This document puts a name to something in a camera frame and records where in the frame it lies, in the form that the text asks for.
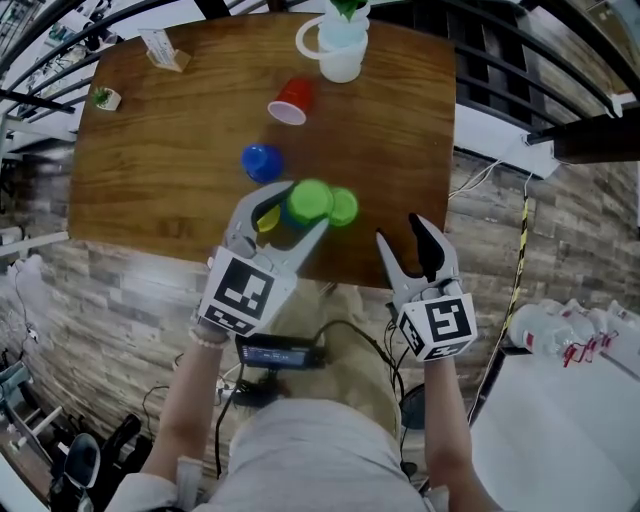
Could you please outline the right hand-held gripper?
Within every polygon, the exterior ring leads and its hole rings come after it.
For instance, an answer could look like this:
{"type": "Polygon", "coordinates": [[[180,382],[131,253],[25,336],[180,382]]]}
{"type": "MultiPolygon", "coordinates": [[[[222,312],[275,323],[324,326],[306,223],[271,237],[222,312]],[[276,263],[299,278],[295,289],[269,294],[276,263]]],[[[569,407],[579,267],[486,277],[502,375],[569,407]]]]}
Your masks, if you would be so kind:
{"type": "Polygon", "coordinates": [[[393,291],[395,323],[417,360],[452,357],[477,338],[472,297],[462,290],[457,253],[443,232],[416,213],[408,219],[424,276],[410,276],[384,233],[376,230],[376,244],[393,291]]]}

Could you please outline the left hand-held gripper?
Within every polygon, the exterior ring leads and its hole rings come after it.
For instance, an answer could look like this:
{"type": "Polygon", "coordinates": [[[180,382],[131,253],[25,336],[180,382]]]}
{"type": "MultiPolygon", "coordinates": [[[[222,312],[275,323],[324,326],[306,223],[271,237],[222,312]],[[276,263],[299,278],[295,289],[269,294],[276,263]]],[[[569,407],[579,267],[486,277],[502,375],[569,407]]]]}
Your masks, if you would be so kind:
{"type": "Polygon", "coordinates": [[[294,181],[265,185],[244,196],[229,221],[209,269],[197,309],[227,333],[250,336],[264,329],[292,295],[297,271],[329,227],[322,218],[289,249],[256,249],[258,221],[288,197],[294,181]]]}

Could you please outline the yellow paper cup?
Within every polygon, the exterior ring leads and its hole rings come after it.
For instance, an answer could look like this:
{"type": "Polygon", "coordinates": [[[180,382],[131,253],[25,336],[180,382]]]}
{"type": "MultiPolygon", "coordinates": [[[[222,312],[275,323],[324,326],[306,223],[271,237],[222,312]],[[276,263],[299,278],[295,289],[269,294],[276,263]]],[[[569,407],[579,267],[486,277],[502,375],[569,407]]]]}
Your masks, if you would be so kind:
{"type": "Polygon", "coordinates": [[[281,207],[279,205],[276,205],[258,219],[256,223],[257,231],[259,233],[266,233],[271,231],[278,225],[280,216],[281,207]]]}

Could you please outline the green paper cup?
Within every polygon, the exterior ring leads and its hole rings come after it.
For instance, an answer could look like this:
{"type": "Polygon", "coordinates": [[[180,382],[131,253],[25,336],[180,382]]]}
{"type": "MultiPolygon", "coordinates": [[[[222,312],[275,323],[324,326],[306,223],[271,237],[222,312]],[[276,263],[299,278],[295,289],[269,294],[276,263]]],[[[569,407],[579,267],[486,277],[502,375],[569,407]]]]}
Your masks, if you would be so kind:
{"type": "Polygon", "coordinates": [[[329,216],[334,207],[334,198],[325,182],[306,179],[294,186],[286,200],[286,207],[296,222],[306,225],[329,216]]]}
{"type": "Polygon", "coordinates": [[[351,224],[359,212],[359,203],[355,194],[344,187],[332,187],[333,207],[329,214],[329,223],[335,227],[351,224]]]}

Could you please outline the red paper cup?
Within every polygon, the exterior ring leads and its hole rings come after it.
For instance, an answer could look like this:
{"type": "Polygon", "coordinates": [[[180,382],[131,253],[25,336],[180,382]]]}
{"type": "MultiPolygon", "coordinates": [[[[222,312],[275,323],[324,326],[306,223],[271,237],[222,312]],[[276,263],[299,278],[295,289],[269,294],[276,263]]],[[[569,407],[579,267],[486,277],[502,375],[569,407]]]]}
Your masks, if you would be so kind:
{"type": "Polygon", "coordinates": [[[281,123],[301,126],[313,109],[314,97],[314,82],[308,77],[294,77],[267,105],[267,112],[281,123]]]}

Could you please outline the person's right forearm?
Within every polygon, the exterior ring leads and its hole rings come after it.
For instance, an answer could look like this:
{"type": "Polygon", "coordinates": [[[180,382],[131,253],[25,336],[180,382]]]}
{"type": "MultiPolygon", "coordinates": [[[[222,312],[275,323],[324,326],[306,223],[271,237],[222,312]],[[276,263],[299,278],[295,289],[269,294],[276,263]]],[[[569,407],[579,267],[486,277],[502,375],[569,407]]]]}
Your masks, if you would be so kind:
{"type": "Polygon", "coordinates": [[[495,512],[472,460],[471,430],[453,358],[424,364],[425,462],[431,486],[449,491],[450,512],[495,512]]]}

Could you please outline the yellow black striped tape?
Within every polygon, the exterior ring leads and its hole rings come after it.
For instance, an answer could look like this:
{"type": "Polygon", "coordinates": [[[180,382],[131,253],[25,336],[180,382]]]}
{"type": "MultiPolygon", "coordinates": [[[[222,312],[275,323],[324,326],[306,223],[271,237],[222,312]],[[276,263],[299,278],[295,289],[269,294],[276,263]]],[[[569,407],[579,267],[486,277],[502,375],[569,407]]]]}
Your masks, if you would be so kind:
{"type": "Polygon", "coordinates": [[[506,337],[507,330],[510,326],[510,323],[515,311],[515,305],[520,294],[521,279],[522,279],[522,274],[524,269],[524,259],[525,259],[527,236],[528,236],[528,213],[529,213],[529,196],[527,193],[524,193],[522,217],[521,217],[521,232],[520,232],[520,239],[519,239],[519,252],[518,252],[518,259],[516,264],[514,282],[511,288],[511,296],[510,296],[510,301],[506,310],[505,318],[499,333],[498,340],[494,347],[494,353],[498,352],[498,350],[502,345],[502,342],[506,337]]]}

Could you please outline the person's beige trousers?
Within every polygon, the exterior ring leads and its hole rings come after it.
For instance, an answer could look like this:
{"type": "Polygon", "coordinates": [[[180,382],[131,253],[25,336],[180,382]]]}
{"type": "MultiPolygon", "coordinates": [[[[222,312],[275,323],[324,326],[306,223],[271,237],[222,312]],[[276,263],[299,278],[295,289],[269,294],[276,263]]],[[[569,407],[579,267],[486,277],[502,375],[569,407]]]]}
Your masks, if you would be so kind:
{"type": "Polygon", "coordinates": [[[367,327],[358,289],[339,285],[324,292],[322,285],[300,280],[291,297],[270,325],[270,332],[311,338],[321,335],[326,349],[325,366],[280,373],[286,396],[325,399],[351,407],[370,418],[394,439],[400,438],[400,411],[388,378],[387,364],[360,334],[367,327]]]}

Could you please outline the white pitcher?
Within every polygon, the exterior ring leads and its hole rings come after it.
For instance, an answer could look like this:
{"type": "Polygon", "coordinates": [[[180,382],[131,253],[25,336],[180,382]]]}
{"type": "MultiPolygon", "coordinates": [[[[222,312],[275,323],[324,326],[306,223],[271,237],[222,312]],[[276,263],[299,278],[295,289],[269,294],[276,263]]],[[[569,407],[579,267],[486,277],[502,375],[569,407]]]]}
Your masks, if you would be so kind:
{"type": "Polygon", "coordinates": [[[300,26],[295,36],[296,48],[306,58],[318,62],[320,73],[327,80],[338,84],[351,82],[360,75],[369,41],[368,31],[359,43],[328,48],[319,38],[319,24],[323,19],[324,13],[300,26]]]}

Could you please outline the pile of white packets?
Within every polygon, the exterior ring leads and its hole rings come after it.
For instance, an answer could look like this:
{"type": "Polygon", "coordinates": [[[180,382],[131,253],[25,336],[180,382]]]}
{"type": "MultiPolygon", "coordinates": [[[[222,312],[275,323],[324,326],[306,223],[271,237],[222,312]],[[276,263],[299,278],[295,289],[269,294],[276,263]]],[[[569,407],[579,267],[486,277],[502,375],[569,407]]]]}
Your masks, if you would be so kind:
{"type": "Polygon", "coordinates": [[[548,300],[544,308],[571,325],[585,346],[578,352],[581,363],[592,363],[600,355],[640,380],[640,314],[616,300],[606,310],[587,309],[576,299],[565,304],[548,300]]]}

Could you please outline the wooden card holder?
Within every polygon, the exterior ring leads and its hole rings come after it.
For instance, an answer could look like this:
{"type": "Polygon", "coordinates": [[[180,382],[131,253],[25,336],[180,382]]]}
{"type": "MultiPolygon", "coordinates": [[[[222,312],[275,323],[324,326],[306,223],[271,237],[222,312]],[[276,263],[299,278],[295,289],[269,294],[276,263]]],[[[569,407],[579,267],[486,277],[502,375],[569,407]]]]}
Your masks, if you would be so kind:
{"type": "Polygon", "coordinates": [[[191,61],[190,55],[173,46],[165,29],[140,29],[139,34],[155,67],[182,73],[191,61]]]}

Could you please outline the pale blue plant vase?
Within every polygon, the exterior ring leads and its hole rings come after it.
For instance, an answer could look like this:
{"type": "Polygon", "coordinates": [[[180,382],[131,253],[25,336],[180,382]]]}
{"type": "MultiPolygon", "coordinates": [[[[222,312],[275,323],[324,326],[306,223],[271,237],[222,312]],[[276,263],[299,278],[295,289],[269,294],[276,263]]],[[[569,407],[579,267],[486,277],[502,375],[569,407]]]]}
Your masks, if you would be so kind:
{"type": "Polygon", "coordinates": [[[342,48],[359,43],[369,29],[369,18],[355,22],[344,22],[325,13],[319,24],[319,38],[328,48],[342,48]]]}

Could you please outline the person's light shirt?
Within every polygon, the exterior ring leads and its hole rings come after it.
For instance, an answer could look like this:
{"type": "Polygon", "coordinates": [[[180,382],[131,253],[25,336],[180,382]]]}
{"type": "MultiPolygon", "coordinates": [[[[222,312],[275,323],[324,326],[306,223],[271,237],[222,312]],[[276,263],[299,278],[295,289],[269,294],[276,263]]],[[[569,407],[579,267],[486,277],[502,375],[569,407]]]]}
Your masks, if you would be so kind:
{"type": "Polygon", "coordinates": [[[227,475],[192,512],[449,512],[449,492],[421,496],[394,439],[360,412],[281,399],[241,425],[227,475]]]}

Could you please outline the green leafy plant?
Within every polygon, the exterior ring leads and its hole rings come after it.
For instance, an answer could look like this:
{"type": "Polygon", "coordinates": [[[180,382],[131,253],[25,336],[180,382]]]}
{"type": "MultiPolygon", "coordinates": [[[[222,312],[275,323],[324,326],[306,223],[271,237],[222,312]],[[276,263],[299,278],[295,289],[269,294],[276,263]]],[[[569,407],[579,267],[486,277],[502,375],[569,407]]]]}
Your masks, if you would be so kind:
{"type": "Polygon", "coordinates": [[[365,19],[370,11],[369,0],[326,0],[325,13],[344,22],[365,19]]]}

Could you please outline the dark wooden post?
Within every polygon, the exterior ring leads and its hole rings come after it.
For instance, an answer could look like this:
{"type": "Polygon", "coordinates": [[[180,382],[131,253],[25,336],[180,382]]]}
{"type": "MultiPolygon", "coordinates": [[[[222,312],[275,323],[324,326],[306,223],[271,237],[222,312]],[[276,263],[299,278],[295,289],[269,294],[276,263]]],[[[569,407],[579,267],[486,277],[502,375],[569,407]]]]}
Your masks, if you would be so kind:
{"type": "Polygon", "coordinates": [[[553,146],[554,157],[571,164],[640,161],[640,117],[577,121],[553,136],[553,146]]]}

